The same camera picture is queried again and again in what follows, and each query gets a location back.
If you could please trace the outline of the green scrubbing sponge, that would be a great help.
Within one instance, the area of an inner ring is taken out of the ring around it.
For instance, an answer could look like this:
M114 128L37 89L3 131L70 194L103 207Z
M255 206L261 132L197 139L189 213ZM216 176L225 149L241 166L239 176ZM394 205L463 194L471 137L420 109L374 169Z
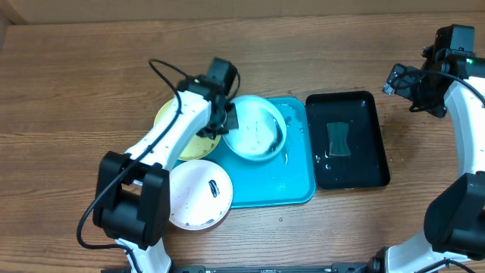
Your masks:
M330 156L346 157L351 152L347 144L349 125L343 122L327 124Z

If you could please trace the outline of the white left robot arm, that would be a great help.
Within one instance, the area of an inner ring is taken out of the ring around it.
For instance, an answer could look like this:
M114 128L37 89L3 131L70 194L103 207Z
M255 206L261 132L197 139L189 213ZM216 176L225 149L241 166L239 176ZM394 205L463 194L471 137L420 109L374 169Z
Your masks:
M112 249L125 252L129 272L168 272L162 234L170 214L169 173L196 134L215 137L235 128L236 110L228 95L237 72L210 72L186 77L174 87L174 105L167 115L125 153L108 152L100 162L95 199L80 219L114 239Z

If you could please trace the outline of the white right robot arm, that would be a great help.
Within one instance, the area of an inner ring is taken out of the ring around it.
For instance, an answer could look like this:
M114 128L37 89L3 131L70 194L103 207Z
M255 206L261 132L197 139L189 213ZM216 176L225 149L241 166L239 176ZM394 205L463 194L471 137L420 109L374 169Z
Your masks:
M484 60L451 52L427 58L422 68L395 64L383 92L418 110L450 113L458 178L427 208L424 229L372 257L366 272L438 272L484 258Z

